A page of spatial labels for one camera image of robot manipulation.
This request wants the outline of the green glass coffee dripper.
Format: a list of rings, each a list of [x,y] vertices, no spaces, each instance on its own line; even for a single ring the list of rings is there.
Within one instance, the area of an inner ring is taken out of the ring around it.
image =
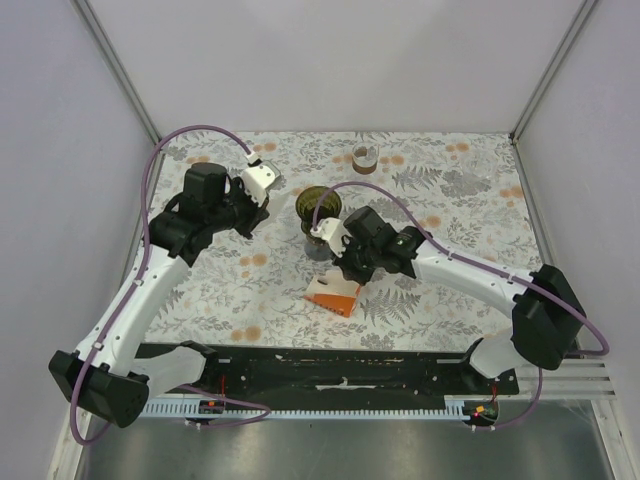
[[[327,190],[328,187],[326,186],[311,186],[303,190],[296,199],[296,214],[301,220],[301,230],[306,237],[312,236],[310,230],[313,226],[315,210],[318,210],[318,221],[330,217],[337,218],[341,213],[342,200],[337,193],[329,193],[320,202],[321,197]]]

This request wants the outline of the orange coffee filter box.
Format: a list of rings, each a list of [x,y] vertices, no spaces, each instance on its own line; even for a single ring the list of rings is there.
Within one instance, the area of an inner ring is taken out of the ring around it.
[[[349,318],[361,291],[356,281],[346,280],[340,270],[327,270],[315,275],[303,298],[336,315]]]

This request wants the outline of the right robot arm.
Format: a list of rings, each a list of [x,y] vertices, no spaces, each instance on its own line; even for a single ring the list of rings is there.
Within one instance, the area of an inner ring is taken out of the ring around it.
[[[494,377],[525,364],[558,369],[582,327],[576,316],[584,310],[566,276],[552,265],[529,272],[464,257],[436,247],[430,234],[414,226],[395,230],[368,206],[345,220],[321,220],[315,234],[328,243],[347,280],[365,285],[382,269],[458,290],[510,319],[506,330],[467,350],[457,377],[469,393],[483,392]]]

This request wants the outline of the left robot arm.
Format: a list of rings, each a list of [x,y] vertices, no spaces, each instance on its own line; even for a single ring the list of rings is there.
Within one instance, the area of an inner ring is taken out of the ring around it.
[[[269,191],[279,177],[265,161],[256,161],[238,177],[213,163],[187,170],[182,191],[151,220],[141,259],[97,325],[73,352],[58,351],[49,362],[72,408],[125,428],[149,400],[170,390],[191,385],[206,393],[216,388],[218,354],[210,347],[185,341],[152,358],[137,352],[169,293],[214,235],[233,230],[251,238],[269,218]]]

